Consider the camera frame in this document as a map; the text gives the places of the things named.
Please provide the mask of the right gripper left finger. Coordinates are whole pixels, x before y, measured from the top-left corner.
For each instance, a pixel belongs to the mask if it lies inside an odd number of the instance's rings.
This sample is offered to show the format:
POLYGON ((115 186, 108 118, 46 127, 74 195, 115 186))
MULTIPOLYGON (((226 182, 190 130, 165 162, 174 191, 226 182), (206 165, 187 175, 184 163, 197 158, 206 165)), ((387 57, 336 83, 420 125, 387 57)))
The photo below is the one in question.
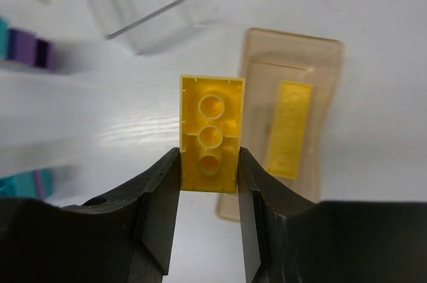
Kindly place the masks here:
POLYGON ((2 282, 161 282, 180 191, 177 148, 82 205, 1 200, 2 282))

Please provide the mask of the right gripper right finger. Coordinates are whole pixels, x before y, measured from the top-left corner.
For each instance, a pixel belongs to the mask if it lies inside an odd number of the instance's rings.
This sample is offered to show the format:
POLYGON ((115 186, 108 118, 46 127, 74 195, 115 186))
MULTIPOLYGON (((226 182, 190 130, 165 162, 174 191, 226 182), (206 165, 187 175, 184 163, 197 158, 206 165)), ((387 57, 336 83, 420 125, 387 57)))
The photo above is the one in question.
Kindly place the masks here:
POLYGON ((242 148, 238 199, 248 282, 425 282, 424 202, 313 203, 242 148))

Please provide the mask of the yellow lego plate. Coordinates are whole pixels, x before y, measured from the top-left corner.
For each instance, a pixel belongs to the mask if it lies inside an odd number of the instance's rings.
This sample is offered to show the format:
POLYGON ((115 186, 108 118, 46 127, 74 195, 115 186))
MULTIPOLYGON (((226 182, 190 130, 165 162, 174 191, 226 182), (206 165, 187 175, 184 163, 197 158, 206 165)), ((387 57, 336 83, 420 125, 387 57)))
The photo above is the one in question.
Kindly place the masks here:
POLYGON ((265 158, 265 169, 273 176, 298 177, 311 96, 311 85, 280 82, 265 158))

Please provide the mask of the yellow lego brick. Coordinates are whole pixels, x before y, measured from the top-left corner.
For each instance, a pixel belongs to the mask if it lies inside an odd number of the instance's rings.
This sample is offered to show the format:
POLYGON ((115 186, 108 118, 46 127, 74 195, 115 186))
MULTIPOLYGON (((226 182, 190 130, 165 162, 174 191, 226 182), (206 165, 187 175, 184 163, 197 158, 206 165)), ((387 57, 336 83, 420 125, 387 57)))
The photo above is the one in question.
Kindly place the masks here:
POLYGON ((181 75, 181 189, 234 193, 237 188, 245 80, 181 75))

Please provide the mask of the purple lego brick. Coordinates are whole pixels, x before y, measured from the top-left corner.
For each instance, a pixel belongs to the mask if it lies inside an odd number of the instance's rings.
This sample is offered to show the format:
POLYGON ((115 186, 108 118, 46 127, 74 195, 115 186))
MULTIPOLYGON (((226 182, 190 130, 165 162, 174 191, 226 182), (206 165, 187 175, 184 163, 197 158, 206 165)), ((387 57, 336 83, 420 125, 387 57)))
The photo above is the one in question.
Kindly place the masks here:
POLYGON ((55 72, 55 44, 23 29, 8 30, 8 61, 55 72))

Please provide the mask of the teal arch lego brick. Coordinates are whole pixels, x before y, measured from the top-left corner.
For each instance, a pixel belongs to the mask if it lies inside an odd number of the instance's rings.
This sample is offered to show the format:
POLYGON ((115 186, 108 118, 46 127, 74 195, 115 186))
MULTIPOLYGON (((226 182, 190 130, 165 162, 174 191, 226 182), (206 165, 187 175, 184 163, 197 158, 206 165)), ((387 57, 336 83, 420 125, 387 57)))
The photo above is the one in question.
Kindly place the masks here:
POLYGON ((0 17, 0 60, 6 60, 9 53, 9 23, 0 17))

